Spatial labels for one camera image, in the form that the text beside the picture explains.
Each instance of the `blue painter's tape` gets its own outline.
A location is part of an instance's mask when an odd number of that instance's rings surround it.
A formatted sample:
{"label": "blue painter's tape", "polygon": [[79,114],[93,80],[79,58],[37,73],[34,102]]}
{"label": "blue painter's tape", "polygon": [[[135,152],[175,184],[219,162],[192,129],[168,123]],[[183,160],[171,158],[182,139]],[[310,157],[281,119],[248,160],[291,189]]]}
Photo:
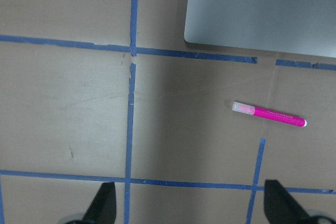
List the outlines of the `blue painter's tape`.
{"label": "blue painter's tape", "polygon": [[117,183],[125,182],[124,178],[118,178],[118,177],[99,177],[99,176],[68,175],[68,174],[54,174],[54,173],[19,172],[16,170],[0,170],[0,175],[35,177],[35,178],[89,180],[89,181],[117,182]]}
{"label": "blue painter's tape", "polygon": [[296,67],[296,68],[311,68],[311,69],[321,69],[321,70],[332,70],[336,71],[336,65],[315,63],[312,64],[306,61],[291,61],[291,60],[276,60],[275,65],[285,66],[285,67]]}
{"label": "blue painter's tape", "polygon": [[136,65],[130,66],[131,78],[129,80],[127,142],[126,142],[126,168],[125,168],[125,198],[124,223],[130,220],[130,194],[131,194],[131,168],[132,168],[132,141],[133,141],[133,115],[134,115],[134,89]]}
{"label": "blue painter's tape", "polygon": [[194,187],[194,188],[219,188],[219,189],[237,189],[251,190],[252,186],[239,184],[217,184],[217,183],[197,183],[197,182],[176,182],[155,179],[131,179],[133,184],[154,185],[154,186],[173,186],[173,187]]}
{"label": "blue painter's tape", "polygon": [[255,199],[256,199],[256,191],[252,190],[251,191],[250,201],[248,203],[247,216],[246,216],[246,224],[251,224]]}
{"label": "blue painter's tape", "polygon": [[253,188],[252,188],[251,197],[250,197],[250,201],[248,204],[247,215],[246,215],[246,224],[250,224],[252,220],[254,202],[256,198],[256,191],[258,189],[259,175],[260,175],[260,170],[261,170],[261,164],[263,162],[262,158],[264,155],[265,144],[266,144],[266,140],[262,138],[259,143],[256,168],[255,168],[254,176],[253,176]]}
{"label": "blue painter's tape", "polygon": [[0,224],[5,224],[4,202],[2,200],[1,177],[0,177]]}
{"label": "blue painter's tape", "polygon": [[[332,189],[311,189],[311,188],[294,188],[287,187],[286,190],[290,193],[300,193],[300,194],[334,194],[336,195],[336,191]],[[257,191],[264,191],[263,186],[258,186]]]}
{"label": "blue painter's tape", "polygon": [[131,78],[129,80],[129,96],[128,96],[128,121],[127,121],[127,143],[126,143],[126,170],[125,170],[126,179],[131,178],[135,71],[136,71],[136,65],[132,63],[130,66]]}
{"label": "blue painter's tape", "polygon": [[130,48],[126,46],[96,45],[90,42],[80,42],[80,41],[71,41],[71,40],[42,39],[42,38],[0,35],[0,41],[29,43],[29,44],[37,44],[37,45],[53,45],[53,46],[59,46],[59,47],[73,47],[73,48],[92,49],[92,50],[130,52]]}
{"label": "blue painter's tape", "polygon": [[262,138],[259,143],[256,168],[255,168],[254,177],[253,177],[253,186],[258,186],[258,183],[259,183],[259,175],[260,175],[260,170],[261,170],[261,163],[263,162],[262,158],[264,155],[265,144],[266,144],[266,140]]}
{"label": "blue painter's tape", "polygon": [[137,43],[137,20],[138,20],[138,0],[131,0],[131,25],[130,25],[130,50],[132,56],[137,56],[136,43]]}
{"label": "blue painter's tape", "polygon": [[258,63],[258,58],[256,57],[205,54],[201,52],[173,51],[173,50],[163,50],[163,49],[144,48],[144,47],[138,47],[137,52],[139,54],[171,56],[171,57],[190,58],[190,59],[235,61],[235,62],[244,62],[252,64]]}

